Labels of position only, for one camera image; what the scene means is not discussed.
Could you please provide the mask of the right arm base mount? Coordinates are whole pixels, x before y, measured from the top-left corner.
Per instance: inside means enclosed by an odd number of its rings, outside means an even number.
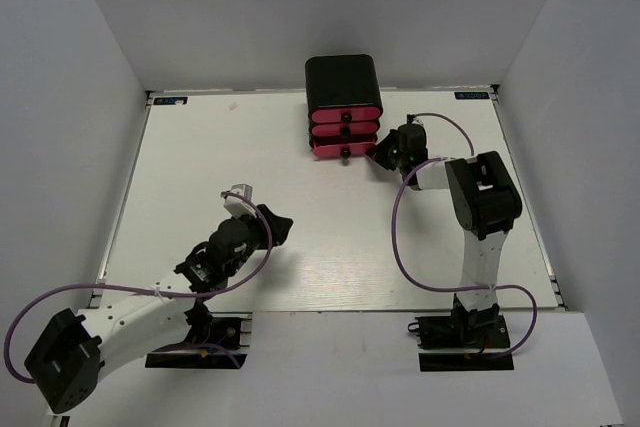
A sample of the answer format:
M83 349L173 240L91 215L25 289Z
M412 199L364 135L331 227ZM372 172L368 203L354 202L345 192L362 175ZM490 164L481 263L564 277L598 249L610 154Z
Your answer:
M407 325L418 344L419 367L425 373L513 371L511 354L498 354L511 347L506 321L499 315L490 327L467 333L455 332L449 316L416 317Z

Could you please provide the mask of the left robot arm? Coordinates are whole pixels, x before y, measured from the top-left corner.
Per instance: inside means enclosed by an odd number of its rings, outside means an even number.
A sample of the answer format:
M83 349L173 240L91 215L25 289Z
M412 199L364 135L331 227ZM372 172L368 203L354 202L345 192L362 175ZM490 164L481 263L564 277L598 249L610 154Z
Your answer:
M209 295L225 290L255 252L282 245L293 224L260 204L254 214L223 221L151 295L55 314L24 362L51 411L70 411L106 376L151 352L204 348L213 332Z

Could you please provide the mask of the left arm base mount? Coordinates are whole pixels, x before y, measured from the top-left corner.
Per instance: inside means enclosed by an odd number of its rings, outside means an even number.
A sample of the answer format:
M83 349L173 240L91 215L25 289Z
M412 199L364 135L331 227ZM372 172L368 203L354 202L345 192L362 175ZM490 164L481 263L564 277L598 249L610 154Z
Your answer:
M181 350L163 348L145 358L147 369L236 370L247 358L252 315L224 314L198 321L176 344Z

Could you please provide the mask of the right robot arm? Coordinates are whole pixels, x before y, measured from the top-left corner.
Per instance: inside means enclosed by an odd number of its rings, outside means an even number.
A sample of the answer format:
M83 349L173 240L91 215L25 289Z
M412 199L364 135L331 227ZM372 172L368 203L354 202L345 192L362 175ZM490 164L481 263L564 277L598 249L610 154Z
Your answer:
M402 184L391 214L391 244L402 275L414 286L451 293L451 331L461 344L472 346L497 322L496 291L503 246L523 211L520 194L496 151L463 157L431 157L425 128L408 122L393 129L366 152L379 166L401 174ZM457 287L435 287L414 279L404 266L398 246L397 220L406 189L446 190L464 234L461 280Z

